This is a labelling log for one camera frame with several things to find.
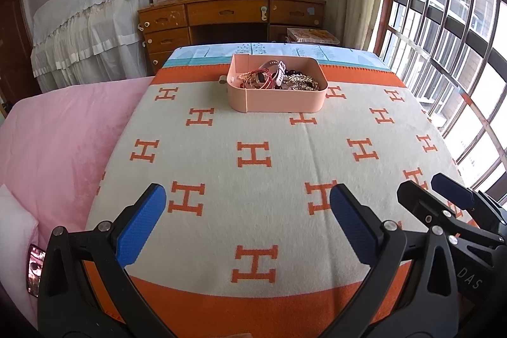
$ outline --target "pink bedsheet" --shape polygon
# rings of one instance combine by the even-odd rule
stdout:
[[[112,150],[152,78],[70,86],[18,102],[0,127],[0,186],[39,221],[85,229]]]

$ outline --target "wooden door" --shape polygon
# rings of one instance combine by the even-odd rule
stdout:
[[[31,50],[21,0],[0,0],[0,90],[12,104],[41,93],[31,67]]]

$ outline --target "book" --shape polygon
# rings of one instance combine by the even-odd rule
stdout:
[[[287,28],[287,35],[291,42],[317,43],[320,45],[339,46],[336,36],[323,29]]]

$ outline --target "desk drawer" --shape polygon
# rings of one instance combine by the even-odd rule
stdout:
[[[159,69],[161,69],[166,61],[169,59],[169,56],[172,55],[174,51],[170,50],[168,52],[158,52],[156,54],[150,54],[150,63],[153,68],[153,72],[157,73]]]
[[[148,10],[139,14],[143,33],[163,31],[187,26],[184,5],[173,5],[157,10]]]
[[[321,27],[324,5],[320,3],[271,0],[270,22],[285,25]]]
[[[146,34],[146,46],[150,54],[175,50],[190,45],[188,28],[170,29]]]
[[[190,26],[211,23],[268,22],[267,0],[223,0],[189,3]]]

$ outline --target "box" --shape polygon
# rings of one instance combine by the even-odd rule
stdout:
[[[287,70],[294,69],[311,76],[319,85],[318,91],[284,91],[240,88],[238,75],[251,72],[271,60],[283,61]],[[272,56],[234,54],[227,74],[229,105],[238,112],[315,113],[321,110],[328,90],[318,62],[303,56]]]

